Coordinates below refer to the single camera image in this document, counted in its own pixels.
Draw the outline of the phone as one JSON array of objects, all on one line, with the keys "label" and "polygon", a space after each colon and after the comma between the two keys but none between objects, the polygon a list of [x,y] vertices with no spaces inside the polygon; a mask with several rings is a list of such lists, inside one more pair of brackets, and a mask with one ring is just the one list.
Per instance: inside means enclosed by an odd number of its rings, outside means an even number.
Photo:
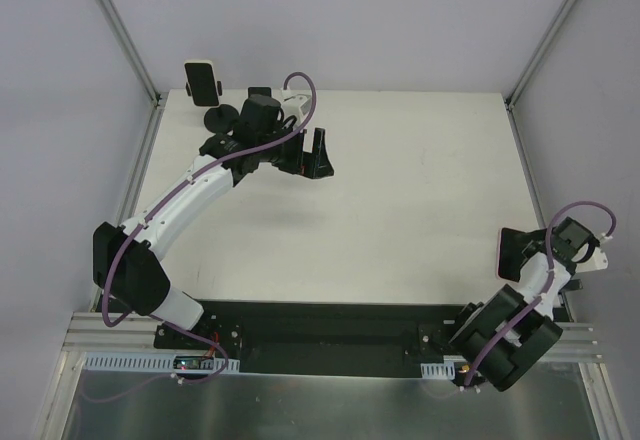
[{"label": "phone", "polygon": [[528,233],[503,227],[499,231],[496,274],[511,282],[520,281],[522,265],[526,262],[524,250],[529,243]]},{"label": "phone", "polygon": [[186,89],[195,106],[218,107],[220,105],[218,81],[213,62],[187,60],[184,63]]}]

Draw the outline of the black folding phone stand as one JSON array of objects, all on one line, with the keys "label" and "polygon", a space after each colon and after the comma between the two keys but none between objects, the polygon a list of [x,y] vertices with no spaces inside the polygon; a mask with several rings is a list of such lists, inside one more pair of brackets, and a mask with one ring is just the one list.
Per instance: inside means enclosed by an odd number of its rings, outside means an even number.
[{"label": "black folding phone stand", "polygon": [[249,87],[248,100],[261,106],[273,106],[276,104],[270,87]]}]

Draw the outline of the black round-base phone stand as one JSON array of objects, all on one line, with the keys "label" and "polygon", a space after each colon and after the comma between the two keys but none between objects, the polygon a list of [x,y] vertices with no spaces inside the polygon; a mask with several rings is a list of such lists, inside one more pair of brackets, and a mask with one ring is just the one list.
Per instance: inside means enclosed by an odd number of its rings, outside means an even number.
[{"label": "black round-base phone stand", "polygon": [[[219,100],[223,92],[222,83],[218,81]],[[232,105],[222,103],[218,107],[198,107],[204,111],[204,127],[211,133],[228,133],[239,120],[239,111]]]}]

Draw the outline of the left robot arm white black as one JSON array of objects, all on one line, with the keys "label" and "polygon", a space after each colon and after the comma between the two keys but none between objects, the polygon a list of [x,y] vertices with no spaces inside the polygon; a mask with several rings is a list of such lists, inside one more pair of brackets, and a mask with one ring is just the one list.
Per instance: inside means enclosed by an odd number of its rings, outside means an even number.
[{"label": "left robot arm white black", "polygon": [[251,94],[237,118],[212,134],[181,177],[141,213],[119,226],[101,224],[93,235],[93,281],[105,299],[128,311],[177,326],[188,348],[204,347],[211,325],[203,305],[172,286],[161,262],[174,241],[214,201],[261,164],[309,179],[333,175],[325,131],[305,151],[306,126],[317,96],[284,91],[283,98]]}]

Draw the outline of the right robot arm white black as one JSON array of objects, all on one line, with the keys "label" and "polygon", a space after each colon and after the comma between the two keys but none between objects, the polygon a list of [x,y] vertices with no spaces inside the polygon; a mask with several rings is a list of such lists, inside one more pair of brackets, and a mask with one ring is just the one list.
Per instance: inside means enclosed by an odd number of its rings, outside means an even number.
[{"label": "right robot arm white black", "polygon": [[570,217],[550,230],[503,228],[497,277],[505,284],[487,302],[468,304],[450,329],[449,345],[468,367],[456,378],[459,386],[486,381],[505,391],[537,363],[563,333],[554,321],[556,298],[599,247]]}]

